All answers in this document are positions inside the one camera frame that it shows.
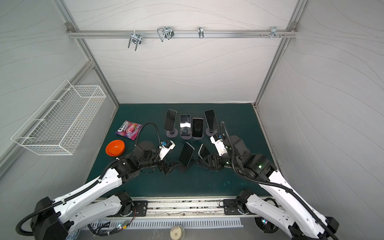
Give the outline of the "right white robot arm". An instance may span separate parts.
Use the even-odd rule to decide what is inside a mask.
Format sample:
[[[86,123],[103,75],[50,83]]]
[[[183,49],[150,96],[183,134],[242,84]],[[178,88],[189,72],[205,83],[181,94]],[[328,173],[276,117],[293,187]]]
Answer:
[[[213,136],[218,152],[199,160],[198,165],[215,172],[232,169],[238,177],[261,186],[282,206],[279,208],[244,190],[236,198],[241,214],[260,216],[262,225],[271,223],[292,240],[337,239],[339,223],[335,218],[326,217],[311,207],[274,163],[262,154],[252,154],[241,138],[231,136],[225,122],[221,122],[220,131],[220,135]]]

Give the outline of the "black phone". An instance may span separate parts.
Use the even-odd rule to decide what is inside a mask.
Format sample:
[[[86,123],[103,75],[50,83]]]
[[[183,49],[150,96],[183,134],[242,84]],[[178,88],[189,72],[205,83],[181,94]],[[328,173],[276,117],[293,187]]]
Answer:
[[[188,142],[185,142],[183,145],[183,149],[179,156],[179,161],[187,167],[190,164],[190,161],[193,157],[195,148]]]

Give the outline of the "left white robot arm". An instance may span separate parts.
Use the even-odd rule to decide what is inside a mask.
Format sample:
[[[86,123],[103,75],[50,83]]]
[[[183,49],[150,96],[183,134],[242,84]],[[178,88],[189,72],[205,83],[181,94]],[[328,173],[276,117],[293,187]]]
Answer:
[[[149,141],[137,144],[131,153],[108,164],[94,180],[53,200],[41,199],[35,211],[17,223],[16,233],[33,236],[36,240],[64,240],[103,217],[129,214],[130,201],[126,193],[113,195],[99,203],[93,201],[137,177],[144,169],[159,168],[170,173],[172,166],[167,164],[165,156],[175,146],[171,140],[161,142],[158,147]]]

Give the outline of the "black folding phone stand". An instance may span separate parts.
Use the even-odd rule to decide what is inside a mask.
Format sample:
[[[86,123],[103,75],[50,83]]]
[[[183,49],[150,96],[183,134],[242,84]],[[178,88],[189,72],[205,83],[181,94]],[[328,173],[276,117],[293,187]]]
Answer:
[[[194,164],[195,164],[195,162],[191,162],[191,163],[189,163],[187,166],[185,166],[184,164],[179,163],[178,166],[177,166],[177,169],[178,169],[182,174],[184,174],[184,173],[187,172],[187,171],[188,171]]]

